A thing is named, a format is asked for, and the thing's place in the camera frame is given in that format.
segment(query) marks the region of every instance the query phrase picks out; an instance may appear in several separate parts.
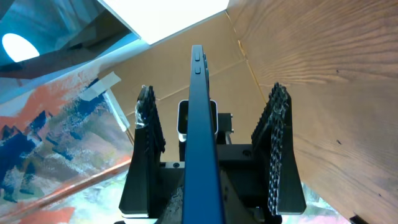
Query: white tape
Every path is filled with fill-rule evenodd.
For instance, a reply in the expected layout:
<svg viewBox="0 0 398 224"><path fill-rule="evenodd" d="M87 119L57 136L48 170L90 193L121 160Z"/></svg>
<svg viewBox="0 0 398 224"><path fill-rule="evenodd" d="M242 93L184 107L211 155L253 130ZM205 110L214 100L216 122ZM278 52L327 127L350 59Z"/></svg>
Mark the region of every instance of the white tape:
<svg viewBox="0 0 398 224"><path fill-rule="evenodd" d="M108 91L106 91L104 93L104 98L120 128L123 132L125 132L127 128L130 127L130 123L124 115L122 109L120 108L118 101L112 93L112 90L109 89Z"/></svg>
<svg viewBox="0 0 398 224"><path fill-rule="evenodd" d="M98 82L94 83L92 86L87 88L83 93L79 94L79 97L85 101L91 101L96 98L101 93L105 92L111 86L120 82L121 79L114 73L111 72L107 74L104 78L100 79Z"/></svg>

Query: black plastic part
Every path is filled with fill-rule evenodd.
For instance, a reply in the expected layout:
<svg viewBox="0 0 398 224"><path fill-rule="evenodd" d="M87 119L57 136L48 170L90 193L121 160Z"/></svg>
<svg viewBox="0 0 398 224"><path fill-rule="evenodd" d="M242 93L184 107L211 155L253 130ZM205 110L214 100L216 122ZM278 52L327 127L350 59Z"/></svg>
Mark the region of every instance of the black plastic part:
<svg viewBox="0 0 398 224"><path fill-rule="evenodd" d="M225 220L228 224L258 224L254 215L246 209L231 183L225 170L220 174L221 188L223 189L223 202Z"/></svg>
<svg viewBox="0 0 398 224"><path fill-rule="evenodd" d="M368 224L365 220L363 220L361 217L359 217L358 215L355 215L354 217L351 217L349 219L349 222L351 224Z"/></svg>
<svg viewBox="0 0 398 224"><path fill-rule="evenodd" d="M284 101L285 105L281 105L279 97L286 97L286 101ZM279 106L287 108L284 114L275 114L275 109L278 109ZM282 125L274 123L275 117L281 119ZM270 167L276 166L275 164L271 164L271 162L275 161L272 160L271 156L271 133L275 128L280 128L280 126L282 129L279 132L283 133L281 139L282 148L280 149L280 173L274 174L271 172L271 177ZM285 88L278 83L275 84L272 93L270 93L270 101L266 108L264 108L259 124L252 134L252 145L257 163L259 164L259 170L263 176L263 183L264 185L269 184L267 187L270 192L268 200L272 204L272 208L269 208L272 214L298 215L303 213L307 205L293 151L292 100ZM279 178L279 185L276 188L271 185L271 182L275 181L275 178ZM275 194L277 195L276 201L272 200Z"/></svg>
<svg viewBox="0 0 398 224"><path fill-rule="evenodd" d="M137 137L141 136L141 130L138 129L136 131ZM252 147L250 144L217 145L220 169L228 175L228 181L232 184L240 203L246 208L265 208L263 210L264 216L268 217L266 223L281 224L281 217L278 215L272 216L267 209L267 188L262 183L260 172L257 169L257 162L254 160L254 154L251 151ZM140 164L138 161L145 161L142 159L142 154L137 151L136 153L137 157L133 158L133 163ZM123 208L128 208L128 210L122 210L121 206L124 214L144 213L148 205L146 197L143 197L146 191L142 189L148 185L140 184L144 181L142 178L146 176L146 173L140 172L136 168L136 166L131 166L127 175L121 200L124 203ZM160 163L157 169L159 170L159 175L152 177L156 185L153 188L154 197L149 206L149 218L161 217L171 193L181 182L180 179L183 177L184 172L184 169L179 168L167 169L164 163Z"/></svg>
<svg viewBox="0 0 398 224"><path fill-rule="evenodd" d="M217 144L226 144L226 134L224 132L218 133L217 134Z"/></svg>
<svg viewBox="0 0 398 224"><path fill-rule="evenodd" d="M217 130L217 104L214 101L210 101L211 106L211 118L213 121L213 130ZM178 121L177 129L179 133L186 134L188 129L188 100L181 101L178 105Z"/></svg>
<svg viewBox="0 0 398 224"><path fill-rule="evenodd" d="M178 142L178 149L180 152L180 161L181 162L185 162L185 145L186 145L186 141L185 142Z"/></svg>
<svg viewBox="0 0 398 224"><path fill-rule="evenodd" d="M231 113L218 113L218 132L232 132Z"/></svg>
<svg viewBox="0 0 398 224"><path fill-rule="evenodd" d="M156 188L161 181L160 154L165 151L165 140L152 86L144 86L137 101L137 112L140 113L144 126L136 128L134 133L134 152L119 209L125 215L138 213L151 216L152 207L159 203Z"/></svg>

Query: blue surface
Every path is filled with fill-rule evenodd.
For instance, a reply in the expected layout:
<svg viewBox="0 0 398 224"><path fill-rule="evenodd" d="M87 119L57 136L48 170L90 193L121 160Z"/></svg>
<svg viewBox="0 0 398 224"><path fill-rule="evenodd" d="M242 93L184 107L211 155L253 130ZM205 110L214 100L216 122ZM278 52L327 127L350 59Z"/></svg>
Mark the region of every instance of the blue surface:
<svg viewBox="0 0 398 224"><path fill-rule="evenodd" d="M220 172L201 45L192 47L183 223L224 223Z"/></svg>
<svg viewBox="0 0 398 224"><path fill-rule="evenodd" d="M13 169L15 166L21 167L25 161L23 154L29 154L36 147L32 140L28 140L27 136L18 132L15 136L8 139L2 146L0 146L0 190L4 189L4 199L10 202L17 202L12 197L14 192L15 179L4 181L6 172Z"/></svg>

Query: wooden panel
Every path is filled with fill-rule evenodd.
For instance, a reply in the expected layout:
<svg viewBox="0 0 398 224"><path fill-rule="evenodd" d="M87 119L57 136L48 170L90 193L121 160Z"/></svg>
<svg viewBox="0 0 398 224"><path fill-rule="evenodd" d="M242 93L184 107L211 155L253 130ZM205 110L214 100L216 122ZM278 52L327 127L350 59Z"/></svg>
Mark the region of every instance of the wooden panel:
<svg viewBox="0 0 398 224"><path fill-rule="evenodd" d="M292 95L302 180L346 218L395 223L398 2L233 0L228 13L263 94Z"/></svg>
<svg viewBox="0 0 398 224"><path fill-rule="evenodd" d="M397 78L398 2L247 2L228 12L260 84Z"/></svg>

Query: orange paint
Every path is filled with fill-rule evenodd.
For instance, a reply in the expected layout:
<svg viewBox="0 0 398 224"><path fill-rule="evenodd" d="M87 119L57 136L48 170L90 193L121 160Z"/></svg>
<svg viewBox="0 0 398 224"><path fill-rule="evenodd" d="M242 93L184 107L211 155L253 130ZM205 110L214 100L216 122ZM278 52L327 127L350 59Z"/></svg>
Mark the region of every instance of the orange paint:
<svg viewBox="0 0 398 224"><path fill-rule="evenodd" d="M53 115L58 114L61 107L76 97L85 86L90 84L90 81L92 80L81 81L80 78L70 75L36 88L18 114L13 117L0 116L0 128L8 125L25 130L26 126L43 110Z"/></svg>
<svg viewBox="0 0 398 224"><path fill-rule="evenodd" d="M131 157L129 157L129 156L127 156L127 155L124 155L122 158L120 158L120 159L118 159L118 160L116 161L116 164L120 164L120 163L129 161L129 160L131 160Z"/></svg>
<svg viewBox="0 0 398 224"><path fill-rule="evenodd" d="M56 211L40 210L21 219L19 224L69 223L75 208L66 207Z"/></svg>

